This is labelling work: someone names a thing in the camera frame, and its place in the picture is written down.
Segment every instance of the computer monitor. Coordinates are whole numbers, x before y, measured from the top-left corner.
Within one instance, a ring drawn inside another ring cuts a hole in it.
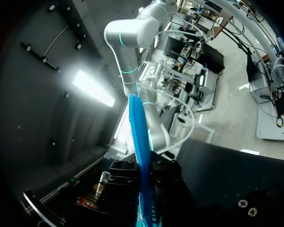
[[[184,46],[184,42],[178,39],[174,39],[172,37],[168,37],[164,50],[164,55],[177,60]]]
[[[217,6],[216,4],[214,4],[211,1],[207,1],[205,4],[208,5],[209,7],[213,8],[214,10],[218,11],[219,13],[222,10],[222,8],[220,6]]]

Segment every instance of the bolt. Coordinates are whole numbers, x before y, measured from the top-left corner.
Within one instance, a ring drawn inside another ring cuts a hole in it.
[[[248,211],[248,215],[251,216],[251,217],[254,217],[257,215],[257,209],[256,208],[250,208],[249,211]]]
[[[115,180],[115,176],[114,175],[110,175],[108,178],[110,181],[114,181]]]
[[[246,200],[240,200],[240,201],[238,202],[238,206],[239,206],[239,207],[245,208],[245,207],[247,207],[247,205],[248,205],[248,203],[247,203]]]
[[[55,9],[55,5],[51,5],[48,9],[49,9],[50,11],[54,10],[54,9]]]

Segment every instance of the ceiling light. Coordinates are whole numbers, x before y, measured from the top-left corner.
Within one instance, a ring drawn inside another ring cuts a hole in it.
[[[154,44],[154,47],[155,47],[155,48],[156,48],[157,45],[158,45],[158,41],[159,41],[158,36],[156,36],[156,37],[155,37],[155,44]]]
[[[115,103],[115,99],[112,98],[100,85],[98,85],[82,70],[77,72],[77,75],[72,83],[89,96],[104,103],[105,105],[112,107]]]
[[[170,24],[171,24],[171,21],[167,24],[167,26],[165,27],[164,31],[167,31],[169,29]]]
[[[124,122],[124,119],[125,119],[125,117],[128,115],[127,113],[128,113],[128,103],[127,103],[127,106],[126,106],[126,108],[125,108],[125,110],[124,110],[124,112],[123,112],[123,115],[122,115],[122,117],[121,117],[121,120],[120,120],[120,122],[119,122],[119,124],[118,124],[117,130],[115,131],[114,140],[117,139],[117,137],[118,137],[118,135],[119,135],[119,132],[120,132],[120,130],[121,130],[121,126],[122,126],[122,124],[123,124],[123,122]]]

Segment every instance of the white robotic arm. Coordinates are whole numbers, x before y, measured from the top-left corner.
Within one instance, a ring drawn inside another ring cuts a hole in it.
[[[161,124],[156,103],[156,94],[142,87],[150,87],[148,82],[140,82],[136,48],[149,48],[160,28],[164,28],[176,13],[175,0],[154,0],[135,19],[110,22],[104,30],[106,43],[112,49],[122,81],[124,93],[137,94],[143,101],[149,128],[152,150],[169,146],[168,132]]]

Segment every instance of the gray floor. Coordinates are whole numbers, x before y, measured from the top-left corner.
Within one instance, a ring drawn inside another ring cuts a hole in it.
[[[240,23],[236,20],[235,22],[241,28]],[[247,29],[245,34],[256,47],[262,48]],[[256,137],[258,106],[248,88],[239,90],[239,87],[248,83],[246,54],[223,33],[208,44],[224,55],[225,70],[219,80],[216,108],[196,113],[196,121],[199,121],[202,115],[201,123],[215,129],[212,144],[235,150],[248,149],[257,151],[262,156],[284,159],[283,141],[262,140]],[[192,137],[205,140],[206,133],[197,129]]]

